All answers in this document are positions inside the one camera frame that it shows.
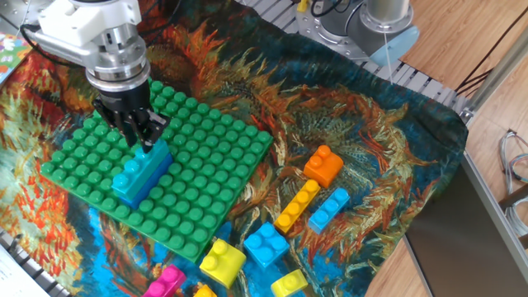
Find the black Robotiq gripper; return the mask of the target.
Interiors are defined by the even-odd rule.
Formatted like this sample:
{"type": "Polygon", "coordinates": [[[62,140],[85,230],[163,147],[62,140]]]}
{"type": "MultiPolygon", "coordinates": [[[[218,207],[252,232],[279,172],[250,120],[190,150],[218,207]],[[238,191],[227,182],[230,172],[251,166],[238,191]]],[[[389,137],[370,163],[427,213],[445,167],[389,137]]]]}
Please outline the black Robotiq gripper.
{"type": "Polygon", "coordinates": [[[139,124],[142,149],[149,153],[170,124],[167,115],[159,115],[151,109],[149,100],[149,83],[144,82],[123,92],[100,90],[93,106],[109,126],[117,127],[129,147],[137,143],[134,127],[135,122],[139,124]]]}

